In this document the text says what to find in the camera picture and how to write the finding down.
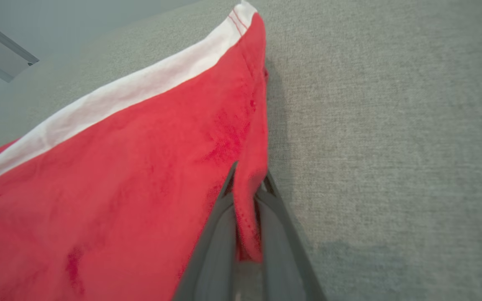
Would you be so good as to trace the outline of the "grey fabric sofa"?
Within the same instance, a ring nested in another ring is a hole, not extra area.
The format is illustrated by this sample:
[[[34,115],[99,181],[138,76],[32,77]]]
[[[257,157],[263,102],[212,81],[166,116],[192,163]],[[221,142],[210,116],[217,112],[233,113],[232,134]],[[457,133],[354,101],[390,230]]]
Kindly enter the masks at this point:
[[[328,301],[482,301],[482,0],[248,0],[269,169]]]

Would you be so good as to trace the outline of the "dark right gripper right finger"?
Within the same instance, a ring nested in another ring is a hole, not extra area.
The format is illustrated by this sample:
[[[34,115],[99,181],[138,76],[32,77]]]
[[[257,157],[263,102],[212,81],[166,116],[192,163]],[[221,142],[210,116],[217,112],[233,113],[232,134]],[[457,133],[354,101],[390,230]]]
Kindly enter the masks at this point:
[[[261,229],[264,301],[327,301],[271,173],[254,200]]]

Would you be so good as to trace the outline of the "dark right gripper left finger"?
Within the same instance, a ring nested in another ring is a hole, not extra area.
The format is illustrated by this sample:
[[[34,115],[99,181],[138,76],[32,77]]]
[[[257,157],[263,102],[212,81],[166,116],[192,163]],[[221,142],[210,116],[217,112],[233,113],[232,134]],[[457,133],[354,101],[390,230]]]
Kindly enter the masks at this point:
[[[236,214],[233,180],[237,162],[226,176],[173,301],[233,301]]]

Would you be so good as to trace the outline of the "red and white jersey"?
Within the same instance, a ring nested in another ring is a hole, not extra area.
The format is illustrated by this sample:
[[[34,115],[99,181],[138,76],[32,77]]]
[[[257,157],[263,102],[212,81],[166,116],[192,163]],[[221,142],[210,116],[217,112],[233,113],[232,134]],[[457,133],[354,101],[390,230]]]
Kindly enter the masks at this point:
[[[169,301],[234,163],[236,255],[260,262],[265,48],[243,1],[1,146],[0,301]]]

